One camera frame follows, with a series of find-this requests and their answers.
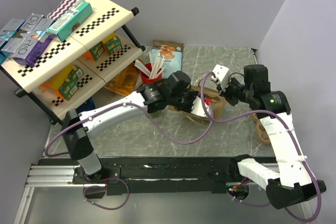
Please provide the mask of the brown paper bag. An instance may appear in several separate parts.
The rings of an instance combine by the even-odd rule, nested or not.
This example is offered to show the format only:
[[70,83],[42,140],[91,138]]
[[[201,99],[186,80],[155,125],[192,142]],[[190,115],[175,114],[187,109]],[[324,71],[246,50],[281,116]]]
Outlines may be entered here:
[[[217,90],[207,87],[204,88],[204,99],[206,106],[208,106],[209,104],[212,105],[212,117],[216,120],[221,120],[224,115],[224,107],[227,104],[226,100],[218,94]],[[168,109],[170,111],[181,113],[184,117],[188,118],[190,121],[194,122],[197,125],[204,125],[206,122],[210,121],[206,114],[199,116],[178,110],[176,107],[173,106],[168,106]]]

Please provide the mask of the green paper coffee cup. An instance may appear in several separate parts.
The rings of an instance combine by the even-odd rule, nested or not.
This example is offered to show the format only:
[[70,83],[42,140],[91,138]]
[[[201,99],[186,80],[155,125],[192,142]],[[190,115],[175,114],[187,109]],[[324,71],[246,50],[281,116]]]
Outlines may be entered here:
[[156,112],[153,112],[153,113],[150,113],[150,116],[153,118],[153,119],[156,119],[160,116],[161,112],[160,111],[156,111]]

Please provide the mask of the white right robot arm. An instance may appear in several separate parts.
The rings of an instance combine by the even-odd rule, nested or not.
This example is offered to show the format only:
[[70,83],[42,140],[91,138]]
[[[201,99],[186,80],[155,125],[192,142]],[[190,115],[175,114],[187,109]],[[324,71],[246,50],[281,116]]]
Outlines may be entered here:
[[320,200],[326,191],[325,182],[317,180],[308,168],[295,134],[288,100],[283,92],[271,90],[267,67],[245,66],[243,83],[232,78],[224,66],[216,66],[214,74],[220,95],[230,105],[247,103],[256,114],[268,135],[279,168],[276,173],[249,155],[239,155],[232,158],[230,177],[235,181],[246,177],[258,184],[276,209],[314,197]]

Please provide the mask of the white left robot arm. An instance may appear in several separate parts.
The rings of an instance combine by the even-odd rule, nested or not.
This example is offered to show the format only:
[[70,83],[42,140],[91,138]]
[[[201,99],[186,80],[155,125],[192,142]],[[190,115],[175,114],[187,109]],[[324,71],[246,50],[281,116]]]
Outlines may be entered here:
[[62,123],[63,135],[71,159],[77,161],[92,183],[103,179],[104,170],[90,139],[107,127],[134,118],[142,113],[152,114],[168,105],[177,110],[204,116],[199,92],[191,89],[189,76],[181,71],[151,84],[144,84],[120,101],[99,109],[82,112],[70,110]]

